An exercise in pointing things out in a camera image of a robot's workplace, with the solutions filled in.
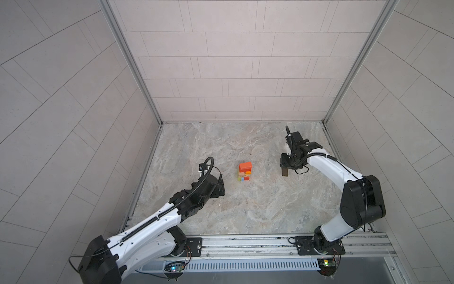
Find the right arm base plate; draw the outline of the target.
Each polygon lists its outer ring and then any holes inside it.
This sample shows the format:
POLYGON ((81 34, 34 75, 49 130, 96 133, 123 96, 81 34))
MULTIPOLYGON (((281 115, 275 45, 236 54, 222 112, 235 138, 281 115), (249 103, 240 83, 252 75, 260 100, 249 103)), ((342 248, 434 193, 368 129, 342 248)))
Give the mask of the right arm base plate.
POLYGON ((346 253, 342 240, 328 242, 323 238, 315 240, 313 236, 295 236, 289 238, 288 242, 297 248, 299 256, 344 255, 346 253))

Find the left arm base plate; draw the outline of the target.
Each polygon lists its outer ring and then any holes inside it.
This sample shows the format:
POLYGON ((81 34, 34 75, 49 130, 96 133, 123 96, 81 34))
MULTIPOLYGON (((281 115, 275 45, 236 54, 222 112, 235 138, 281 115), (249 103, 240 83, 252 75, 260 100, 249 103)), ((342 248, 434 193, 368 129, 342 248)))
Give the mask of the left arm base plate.
POLYGON ((202 251, 202 238, 188 238, 175 240, 176 246, 167 257, 200 257, 202 251))

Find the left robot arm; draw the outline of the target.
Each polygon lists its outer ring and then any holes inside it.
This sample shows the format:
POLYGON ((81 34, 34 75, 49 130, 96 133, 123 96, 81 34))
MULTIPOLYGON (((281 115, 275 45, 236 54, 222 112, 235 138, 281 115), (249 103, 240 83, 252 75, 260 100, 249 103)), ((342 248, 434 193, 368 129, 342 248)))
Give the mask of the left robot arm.
POLYGON ((94 238, 81 256, 77 272, 84 284, 119 284, 152 261, 178 256, 187 237, 178 225, 197 214, 209 199, 225 195, 221 176, 205 174, 191 189, 174 194, 169 202, 137 225, 110 238, 94 238))

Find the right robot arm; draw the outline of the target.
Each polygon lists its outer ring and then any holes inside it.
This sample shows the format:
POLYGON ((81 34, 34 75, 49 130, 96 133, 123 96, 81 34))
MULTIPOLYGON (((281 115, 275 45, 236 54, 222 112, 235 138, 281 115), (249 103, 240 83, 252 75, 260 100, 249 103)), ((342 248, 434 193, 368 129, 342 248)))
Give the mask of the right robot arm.
POLYGON ((341 239, 359 228, 365 228, 385 217, 386 209, 381 183, 373 175, 365 176, 331 156, 319 143, 304 139, 301 134, 286 127, 286 152, 281 154, 283 176, 289 170, 304 175, 311 166, 328 177, 342 192, 339 213, 317 227, 311 240, 296 237, 293 243, 299 250, 310 254, 345 253, 341 239))

